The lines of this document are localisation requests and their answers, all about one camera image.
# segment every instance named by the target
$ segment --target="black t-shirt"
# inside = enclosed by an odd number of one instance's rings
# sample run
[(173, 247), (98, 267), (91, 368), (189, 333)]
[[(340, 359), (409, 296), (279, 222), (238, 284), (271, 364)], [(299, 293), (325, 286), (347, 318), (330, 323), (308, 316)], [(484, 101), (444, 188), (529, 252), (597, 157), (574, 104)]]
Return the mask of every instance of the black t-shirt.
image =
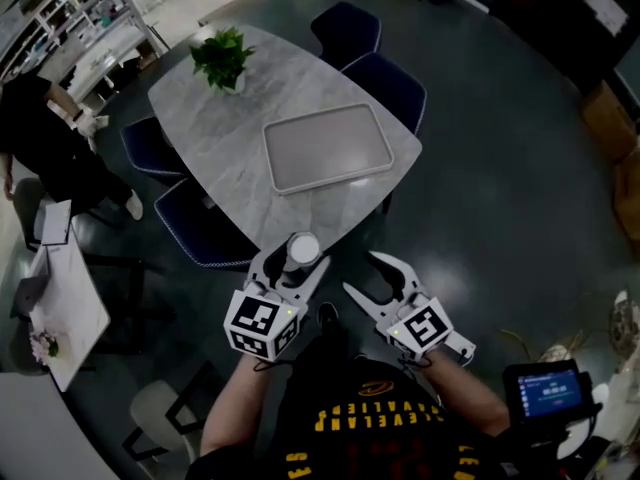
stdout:
[(390, 365), (356, 359), (338, 378), (302, 377), (289, 380), (265, 459), (222, 448), (194, 462), (187, 480), (501, 476), (491, 459), (493, 439)]
[(45, 100), (51, 82), (33, 72), (7, 82), (0, 98), (0, 153), (43, 176), (63, 168), (78, 138)]

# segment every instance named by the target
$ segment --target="green plant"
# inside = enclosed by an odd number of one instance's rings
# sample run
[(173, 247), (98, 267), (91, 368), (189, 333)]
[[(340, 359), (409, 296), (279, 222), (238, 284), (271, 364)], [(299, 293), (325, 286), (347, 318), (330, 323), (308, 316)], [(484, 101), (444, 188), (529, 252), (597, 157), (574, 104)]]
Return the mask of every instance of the green plant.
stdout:
[(207, 75), (209, 85), (235, 89), (236, 80), (244, 71), (244, 63), (254, 49), (242, 49), (243, 34), (235, 27), (218, 30), (214, 37), (206, 39), (202, 46), (191, 47), (195, 61), (194, 73), (202, 71)]

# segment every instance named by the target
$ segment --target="white table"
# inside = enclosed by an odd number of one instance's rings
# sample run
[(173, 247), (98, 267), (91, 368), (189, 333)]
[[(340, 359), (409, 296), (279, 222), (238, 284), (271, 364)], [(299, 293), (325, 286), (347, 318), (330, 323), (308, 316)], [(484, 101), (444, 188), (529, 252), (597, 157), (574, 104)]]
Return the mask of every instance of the white table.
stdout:
[(49, 369), (64, 392), (100, 339), (111, 319), (93, 284), (73, 228), (66, 245), (40, 247), (29, 276), (37, 275), (49, 256), (51, 278), (30, 313), (34, 330), (58, 334), (59, 353)]
[(81, 102), (113, 67), (127, 59), (131, 51), (145, 41), (144, 33), (135, 25), (124, 22), (94, 46), (77, 63), (76, 72), (67, 89), (69, 95)]
[[(215, 22), (191, 37), (211, 37), (231, 22)], [(193, 177), (259, 248), (311, 231), (328, 249), (376, 209), (420, 155), (420, 141), (396, 117), (339, 71), (280, 37), (238, 25), (247, 59), (246, 87), (228, 95), (193, 72), (187, 56), (149, 90), (169, 141)], [(280, 119), (355, 103), (371, 105), (393, 151), (385, 172), (288, 196), (271, 186), (263, 129)]]

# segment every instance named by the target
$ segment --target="gray tray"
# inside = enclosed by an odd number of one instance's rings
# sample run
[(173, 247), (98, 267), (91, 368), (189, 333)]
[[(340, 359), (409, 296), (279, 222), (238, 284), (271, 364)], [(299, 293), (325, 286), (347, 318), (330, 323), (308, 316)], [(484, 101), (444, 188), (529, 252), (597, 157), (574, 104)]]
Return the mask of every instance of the gray tray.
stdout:
[(393, 166), (393, 152), (368, 103), (276, 121), (263, 134), (271, 183), (280, 195)]

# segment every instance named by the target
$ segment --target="navy chair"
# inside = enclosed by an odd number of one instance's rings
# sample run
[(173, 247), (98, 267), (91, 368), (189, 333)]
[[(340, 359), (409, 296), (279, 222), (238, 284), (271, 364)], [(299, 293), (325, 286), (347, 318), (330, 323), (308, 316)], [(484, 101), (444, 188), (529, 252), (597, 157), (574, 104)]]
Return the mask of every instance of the navy chair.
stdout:
[(320, 58), (341, 70), (366, 53), (378, 51), (382, 25), (373, 14), (339, 2), (311, 22), (322, 44)]
[[(375, 52), (352, 62), (342, 72), (418, 135), (427, 104), (427, 91), (418, 80)], [(392, 195), (382, 203), (382, 213), (389, 211)]]
[(167, 144), (160, 122), (155, 117), (124, 127), (120, 135), (134, 169), (169, 187), (188, 174), (176, 150)]
[(158, 216), (182, 250), (204, 268), (247, 272), (258, 253), (220, 208), (208, 208), (205, 191), (184, 179), (155, 202)]

